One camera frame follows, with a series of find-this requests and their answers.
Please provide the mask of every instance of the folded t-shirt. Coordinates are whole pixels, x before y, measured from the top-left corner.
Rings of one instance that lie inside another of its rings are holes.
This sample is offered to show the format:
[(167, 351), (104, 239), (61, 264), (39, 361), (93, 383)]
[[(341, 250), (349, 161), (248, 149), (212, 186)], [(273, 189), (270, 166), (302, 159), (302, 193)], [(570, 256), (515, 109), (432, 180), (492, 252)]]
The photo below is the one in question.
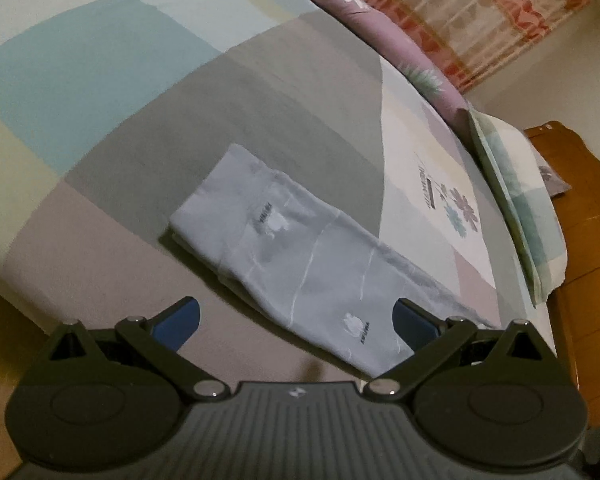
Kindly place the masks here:
[(171, 216), (177, 240), (276, 323), (371, 377), (413, 354), (398, 298), (488, 324), (339, 209), (232, 144)]

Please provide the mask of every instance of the ribbed plastic surface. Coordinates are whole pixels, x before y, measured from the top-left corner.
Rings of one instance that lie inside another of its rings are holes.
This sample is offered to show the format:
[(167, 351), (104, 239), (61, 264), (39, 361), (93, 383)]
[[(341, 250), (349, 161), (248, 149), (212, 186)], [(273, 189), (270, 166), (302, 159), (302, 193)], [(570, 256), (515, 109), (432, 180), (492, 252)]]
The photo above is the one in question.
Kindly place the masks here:
[[(25, 464), (11, 480), (487, 480), (443, 456), (398, 406), (369, 402), (352, 383), (245, 383), (198, 404), (167, 444), (138, 462), (90, 474)], [(579, 480), (567, 466), (517, 476)]]

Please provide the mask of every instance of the wall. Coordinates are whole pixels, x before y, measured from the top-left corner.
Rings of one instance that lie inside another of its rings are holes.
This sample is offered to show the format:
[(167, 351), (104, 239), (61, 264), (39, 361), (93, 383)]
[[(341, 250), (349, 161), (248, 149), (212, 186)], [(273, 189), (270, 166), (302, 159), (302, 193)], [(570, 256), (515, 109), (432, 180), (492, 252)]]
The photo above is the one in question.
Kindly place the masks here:
[(557, 46), (538, 53), (547, 38), (466, 96), (519, 128), (560, 121), (600, 159), (600, 0), (588, 9)]

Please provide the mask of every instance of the wooden headboard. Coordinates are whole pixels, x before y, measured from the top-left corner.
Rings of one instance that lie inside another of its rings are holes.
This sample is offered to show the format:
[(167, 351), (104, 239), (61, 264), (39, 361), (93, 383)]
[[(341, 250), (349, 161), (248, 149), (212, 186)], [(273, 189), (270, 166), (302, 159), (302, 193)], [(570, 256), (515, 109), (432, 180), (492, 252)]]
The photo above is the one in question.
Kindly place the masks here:
[(558, 357), (600, 424), (600, 161), (574, 131), (552, 121), (526, 130), (531, 142), (573, 189), (554, 198), (567, 243), (566, 280), (548, 307)]

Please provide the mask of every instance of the bed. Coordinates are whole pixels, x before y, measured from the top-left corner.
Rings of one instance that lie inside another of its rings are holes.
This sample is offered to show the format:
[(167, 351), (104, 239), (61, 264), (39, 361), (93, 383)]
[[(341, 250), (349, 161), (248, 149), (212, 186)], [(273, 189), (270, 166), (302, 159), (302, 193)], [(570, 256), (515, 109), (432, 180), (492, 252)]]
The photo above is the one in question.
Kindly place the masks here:
[(405, 78), (402, 44), (364, 28), (377, 11), (329, 2), (341, 15), (312, 0), (0, 0), (0, 293), (46, 332), (193, 296), (180, 353), (229, 384), (359, 377), (173, 241), (170, 215), (237, 143), (477, 317), (529, 319), (552, 345), (466, 118)]

